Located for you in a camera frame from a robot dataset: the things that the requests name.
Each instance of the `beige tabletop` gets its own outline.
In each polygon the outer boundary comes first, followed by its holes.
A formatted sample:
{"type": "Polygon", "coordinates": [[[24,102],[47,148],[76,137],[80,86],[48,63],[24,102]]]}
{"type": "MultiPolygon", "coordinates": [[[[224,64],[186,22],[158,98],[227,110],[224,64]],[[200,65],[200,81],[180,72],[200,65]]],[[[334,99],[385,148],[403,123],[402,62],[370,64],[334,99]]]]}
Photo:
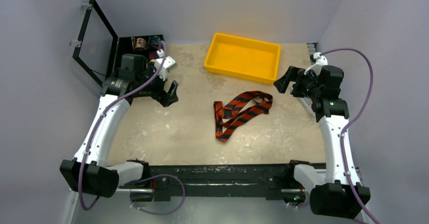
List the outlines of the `beige tabletop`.
{"type": "MultiPolygon", "coordinates": [[[[291,65],[308,67],[306,44],[282,44],[278,78],[291,65]]],[[[297,98],[274,86],[207,72],[209,44],[168,44],[178,67],[169,75],[179,83],[179,101],[167,108],[151,98],[136,98],[124,116],[110,150],[109,165],[139,159],[151,165],[325,162],[315,118],[297,98]],[[226,143],[215,138],[213,101],[225,104],[245,91],[273,96],[269,114],[238,127],[226,143]]]]}

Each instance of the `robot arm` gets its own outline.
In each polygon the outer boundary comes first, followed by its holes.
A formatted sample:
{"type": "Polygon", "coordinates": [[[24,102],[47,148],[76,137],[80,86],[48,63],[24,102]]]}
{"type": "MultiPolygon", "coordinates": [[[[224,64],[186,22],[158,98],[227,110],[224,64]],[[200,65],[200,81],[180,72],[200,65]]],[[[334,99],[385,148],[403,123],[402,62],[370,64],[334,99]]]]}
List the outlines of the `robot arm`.
{"type": "Polygon", "coordinates": [[[87,137],[74,154],[73,159],[63,160],[60,166],[60,172],[73,191],[77,191],[78,173],[81,164],[84,164],[82,192],[91,195],[108,198],[115,193],[117,187],[142,178],[144,167],[148,166],[146,162],[131,160],[124,164],[108,167],[107,160],[119,123],[129,109],[134,97],[152,97],[164,107],[179,100],[176,95],[178,87],[176,81],[172,82],[168,92],[164,91],[168,71],[176,63],[171,57],[166,58],[159,75],[142,92],[122,99],[110,108],[95,132],[86,161],[82,161],[90,134],[100,114],[118,97],[133,91],[146,82],[160,67],[161,60],[157,59],[148,62],[143,56],[124,54],[121,60],[121,67],[115,69],[112,75],[105,80],[101,89],[98,111],[87,137]]]}
{"type": "Polygon", "coordinates": [[[361,207],[353,196],[346,175],[350,175],[354,187],[364,204],[370,199],[369,188],[360,184],[350,151],[349,133],[344,134],[345,152],[341,152],[340,132],[349,122],[346,101],[340,99],[340,84],[343,71],[327,65],[320,53],[311,56],[314,65],[308,69],[290,66],[283,77],[274,82],[280,93],[285,93],[289,83],[294,97],[312,100],[312,110],[323,135],[326,155],[326,177],[323,179],[311,165],[297,164],[293,177],[310,193],[310,207],[314,214],[355,218],[361,207]],[[345,173],[343,156],[346,156],[349,171],[345,173]]]}

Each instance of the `floor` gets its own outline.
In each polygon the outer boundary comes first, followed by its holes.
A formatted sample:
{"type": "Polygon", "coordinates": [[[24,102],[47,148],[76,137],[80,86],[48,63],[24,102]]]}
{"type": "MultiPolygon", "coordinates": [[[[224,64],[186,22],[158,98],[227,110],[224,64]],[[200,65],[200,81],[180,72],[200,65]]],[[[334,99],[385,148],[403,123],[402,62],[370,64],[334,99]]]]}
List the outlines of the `floor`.
{"type": "MultiPolygon", "coordinates": [[[[291,65],[310,65],[305,43],[281,45],[278,78],[291,65]]],[[[208,48],[209,44],[167,45],[178,64],[168,78],[179,83],[179,101],[164,108],[151,98],[134,99],[114,139],[109,165],[136,158],[151,165],[325,162],[318,124],[289,90],[280,94],[272,85],[207,72],[203,63],[208,48]],[[218,141],[213,101],[226,104],[253,90],[274,97],[270,114],[238,127],[226,143],[218,141]]]]}

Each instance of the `yellow tray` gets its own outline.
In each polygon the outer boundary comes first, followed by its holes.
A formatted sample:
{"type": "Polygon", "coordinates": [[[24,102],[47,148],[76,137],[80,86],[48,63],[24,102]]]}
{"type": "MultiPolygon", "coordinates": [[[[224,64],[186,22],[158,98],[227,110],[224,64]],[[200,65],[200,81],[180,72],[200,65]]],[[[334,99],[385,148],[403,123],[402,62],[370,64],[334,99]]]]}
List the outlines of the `yellow tray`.
{"type": "Polygon", "coordinates": [[[277,79],[281,46],[216,33],[204,66],[207,71],[272,84],[277,79]]]}

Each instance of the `tie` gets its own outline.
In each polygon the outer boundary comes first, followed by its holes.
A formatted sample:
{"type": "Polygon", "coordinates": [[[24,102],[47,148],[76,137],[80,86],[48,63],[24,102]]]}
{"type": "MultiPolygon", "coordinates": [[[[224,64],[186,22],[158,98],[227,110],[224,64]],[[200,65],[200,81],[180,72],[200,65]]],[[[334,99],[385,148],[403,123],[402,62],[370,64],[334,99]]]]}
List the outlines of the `tie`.
{"type": "Polygon", "coordinates": [[[223,107],[222,102],[215,101],[213,107],[214,119],[216,121],[216,138],[222,142],[226,142],[237,127],[259,114],[268,114],[268,110],[271,108],[272,104],[273,96],[260,91],[244,92],[236,96],[225,107],[223,107]],[[255,101],[255,98],[258,97],[262,99],[262,102],[259,103],[255,101]],[[253,100],[255,105],[240,112],[250,100],[253,100]]]}

